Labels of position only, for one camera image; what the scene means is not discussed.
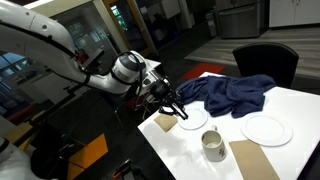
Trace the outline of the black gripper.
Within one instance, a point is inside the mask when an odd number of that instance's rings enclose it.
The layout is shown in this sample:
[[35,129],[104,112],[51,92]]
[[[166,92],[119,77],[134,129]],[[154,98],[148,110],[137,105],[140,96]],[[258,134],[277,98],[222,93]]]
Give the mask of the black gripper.
[[177,115],[182,119],[188,118],[187,113],[184,111],[182,101],[177,98],[173,98],[173,90],[171,89],[170,82],[167,79],[157,81],[150,89],[150,93],[159,103],[165,105],[160,106],[159,113],[170,116]]

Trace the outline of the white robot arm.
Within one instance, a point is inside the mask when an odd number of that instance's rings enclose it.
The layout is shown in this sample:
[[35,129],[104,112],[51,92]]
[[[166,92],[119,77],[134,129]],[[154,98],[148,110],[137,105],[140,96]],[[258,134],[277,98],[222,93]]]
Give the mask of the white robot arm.
[[119,54],[104,74],[90,73],[80,63],[79,52],[65,27],[8,0],[0,0],[0,47],[40,62],[66,79],[111,94],[125,94],[137,84],[138,96],[144,95],[148,102],[158,101],[182,119],[188,118],[169,80],[138,52]]

